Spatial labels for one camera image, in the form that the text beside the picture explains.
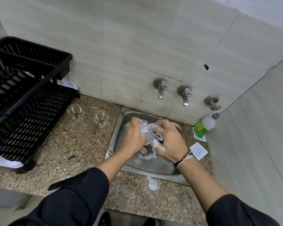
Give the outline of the green dish soap bottle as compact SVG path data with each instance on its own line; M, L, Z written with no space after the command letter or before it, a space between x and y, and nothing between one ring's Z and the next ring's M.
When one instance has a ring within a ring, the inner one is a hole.
M193 132L197 138L203 138L205 134L214 129L216 121L220 117L220 113L208 114L204 116L194 127Z

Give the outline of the clear glass tea cup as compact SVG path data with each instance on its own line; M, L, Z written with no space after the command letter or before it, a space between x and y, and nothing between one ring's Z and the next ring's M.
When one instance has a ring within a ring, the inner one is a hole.
M74 122L83 122L85 109L81 104L72 104L67 107L67 113Z
M94 122L98 128L109 127L109 113L105 110L97 110L94 114Z

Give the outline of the black dish scrubber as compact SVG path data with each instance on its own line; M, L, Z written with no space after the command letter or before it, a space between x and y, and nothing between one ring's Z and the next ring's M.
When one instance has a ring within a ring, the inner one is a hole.
M149 132L157 139L161 144L164 142L164 138L162 137L161 134L159 134L156 130L154 129L149 129Z

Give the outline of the sink drain strainer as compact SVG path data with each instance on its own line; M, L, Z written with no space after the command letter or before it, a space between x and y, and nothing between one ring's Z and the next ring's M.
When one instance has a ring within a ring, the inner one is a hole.
M142 160L152 160L157 159L156 151L152 144L143 146L143 148L138 152L138 157Z

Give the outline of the person's right hand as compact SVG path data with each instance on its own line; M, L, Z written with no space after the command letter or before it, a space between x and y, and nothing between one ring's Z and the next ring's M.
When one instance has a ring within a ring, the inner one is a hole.
M188 152L180 132L173 122L166 119L158 120L155 124L162 124L164 127L157 131L164 138L164 154L159 156L171 163L178 162Z

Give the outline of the person's left forearm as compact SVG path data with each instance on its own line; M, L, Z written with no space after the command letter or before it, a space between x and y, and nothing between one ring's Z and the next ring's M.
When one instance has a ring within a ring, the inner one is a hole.
M48 191L56 189L73 190L78 197L83 198L91 212L96 212L104 204L109 186L133 154L127 149L121 149L97 166L51 184Z

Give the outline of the person's left hand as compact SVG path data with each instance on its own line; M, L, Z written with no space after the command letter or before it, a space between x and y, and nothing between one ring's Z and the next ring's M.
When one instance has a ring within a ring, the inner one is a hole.
M142 136L140 130L128 129L126 131L122 147L121 156L127 162L135 153L140 151L146 143L146 137Z

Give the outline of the person's right forearm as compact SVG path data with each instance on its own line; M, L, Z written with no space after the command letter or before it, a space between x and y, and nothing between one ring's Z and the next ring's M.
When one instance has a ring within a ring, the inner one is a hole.
M208 212L225 212L226 215L237 210L237 198L221 186L193 157L185 158L178 169L188 181L205 215Z

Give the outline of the steel wall valve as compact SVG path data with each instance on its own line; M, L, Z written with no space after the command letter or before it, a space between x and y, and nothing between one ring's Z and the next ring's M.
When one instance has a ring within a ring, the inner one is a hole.
M222 106L218 106L217 103L219 102L219 96L211 95L205 98L204 103L210 107L210 110L217 111Z

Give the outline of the white card with black stripes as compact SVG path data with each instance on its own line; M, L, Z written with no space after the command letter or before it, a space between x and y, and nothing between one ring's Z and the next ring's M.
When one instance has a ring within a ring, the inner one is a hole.
M196 142L195 144L190 146L189 149L198 161L200 161L208 154L208 151L199 142Z

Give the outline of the steel wall tap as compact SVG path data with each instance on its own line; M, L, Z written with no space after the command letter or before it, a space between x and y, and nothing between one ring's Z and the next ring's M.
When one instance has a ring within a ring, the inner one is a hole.
M187 107L189 105L188 99L192 95L191 86L182 85L177 89L177 94L182 97L183 106Z
M158 90L158 99L163 100L164 91L167 90L168 82L164 78L157 78L153 82L154 88Z

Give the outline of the woven wristband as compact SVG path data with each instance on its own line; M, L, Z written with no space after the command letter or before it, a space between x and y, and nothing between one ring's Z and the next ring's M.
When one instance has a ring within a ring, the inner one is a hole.
M193 158L193 153L192 151L188 151L182 158L181 160L179 160L178 162L176 163L173 163L174 167L175 168L178 168L178 166L183 163L184 161L190 159L190 158Z

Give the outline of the steel sink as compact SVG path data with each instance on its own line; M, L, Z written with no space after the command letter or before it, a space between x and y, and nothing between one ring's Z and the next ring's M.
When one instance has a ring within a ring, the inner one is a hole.
M132 117L137 117L141 120L146 120L148 121L148 123L155 123L156 121L162 119L161 117L152 114L131 110L126 107L123 107L117 119L116 126L114 128L108 146L108 150L106 151L105 159L109 158L120 149L121 144L124 140L124 136L128 129L129 122L131 121ZM156 179L162 179L165 181L174 182L186 186L188 185L183 175L181 175L179 170L177 170L173 166L173 163L166 161L157 153L156 156L157 159L142 160L138 157L138 153L136 153L123 166L122 171L146 175Z

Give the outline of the soapy clear glass cup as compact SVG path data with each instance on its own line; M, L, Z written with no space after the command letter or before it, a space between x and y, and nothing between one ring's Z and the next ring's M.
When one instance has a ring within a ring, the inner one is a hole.
M159 128L164 128L162 124L148 123L146 120L141 120L140 133L142 136L146 137L145 145L152 144L155 137L149 132L149 129L154 129L158 131Z

